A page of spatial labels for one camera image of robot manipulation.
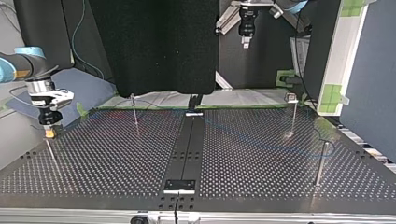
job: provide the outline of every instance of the black cable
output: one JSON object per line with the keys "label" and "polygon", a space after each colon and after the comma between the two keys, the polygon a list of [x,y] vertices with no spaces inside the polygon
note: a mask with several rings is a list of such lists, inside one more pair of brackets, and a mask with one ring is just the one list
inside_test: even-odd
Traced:
{"label": "black cable", "polygon": [[1,116],[0,119],[3,119],[3,118],[5,118],[5,117],[7,117],[7,116],[9,116],[9,115],[11,115],[13,113],[15,113],[15,111],[12,111],[12,112],[10,112],[8,114],[5,114],[5,115]]}
{"label": "black cable", "polygon": [[[297,61],[297,67],[298,67],[298,75],[299,75],[299,78],[301,79],[301,81],[303,82],[303,86],[304,86],[306,94],[308,95],[309,99],[312,100],[313,98],[312,98],[311,94],[309,94],[308,88],[305,85],[305,81],[304,81],[303,77],[301,76],[300,62],[299,62],[299,58],[298,58],[297,35],[298,35],[298,25],[300,24],[300,19],[301,19],[301,11],[298,13],[297,24],[296,24],[296,28],[295,28],[296,34],[294,37],[294,47],[296,50],[296,61]],[[313,101],[311,101],[311,102],[312,102],[312,105],[314,106],[315,110],[318,111],[318,108],[315,105],[315,103]]]}
{"label": "black cable", "polygon": [[176,199],[176,203],[175,203],[175,210],[174,210],[174,215],[175,215],[175,224],[178,224],[178,217],[177,217],[177,205],[178,205],[178,196],[180,194],[177,195],[177,199]]}

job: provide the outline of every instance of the metal frame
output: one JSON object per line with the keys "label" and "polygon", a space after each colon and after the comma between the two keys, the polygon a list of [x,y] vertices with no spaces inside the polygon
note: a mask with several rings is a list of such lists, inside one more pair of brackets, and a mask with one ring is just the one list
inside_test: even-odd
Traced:
{"label": "metal frame", "polygon": [[[175,223],[173,212],[77,209],[0,209],[0,223],[129,223],[136,215],[156,217],[158,223]],[[396,223],[396,216],[301,213],[186,213],[178,212],[180,223]],[[199,221],[189,222],[191,217]]]}

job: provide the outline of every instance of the metal pin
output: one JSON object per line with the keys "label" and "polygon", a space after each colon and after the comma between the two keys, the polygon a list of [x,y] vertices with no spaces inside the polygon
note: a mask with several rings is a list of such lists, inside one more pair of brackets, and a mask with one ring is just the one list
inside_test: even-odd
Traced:
{"label": "metal pin", "polygon": [[294,122],[296,120],[297,104],[298,103],[294,104],[293,123],[291,124],[291,132],[294,132]]}
{"label": "metal pin", "polygon": [[46,139],[45,141],[46,141],[46,143],[47,143],[47,147],[49,148],[49,154],[50,154],[50,156],[52,157],[53,160],[56,160],[56,159],[55,159],[55,155],[53,154],[53,151],[52,151],[52,147],[50,146],[50,141],[49,141],[48,139]]}
{"label": "metal pin", "polygon": [[317,177],[315,179],[315,186],[316,187],[320,186],[320,180],[321,180],[321,176],[322,176],[322,173],[323,173],[323,166],[324,166],[324,161],[325,161],[324,155],[326,155],[326,152],[329,149],[329,145],[330,144],[328,142],[324,143],[323,144],[323,148],[321,150],[319,167],[318,167],[318,173],[317,173]]}
{"label": "metal pin", "polygon": [[138,122],[137,122],[137,115],[136,115],[136,108],[135,108],[136,103],[134,101],[134,94],[133,93],[131,94],[131,104],[132,104],[132,108],[134,109],[134,124],[137,125]]}

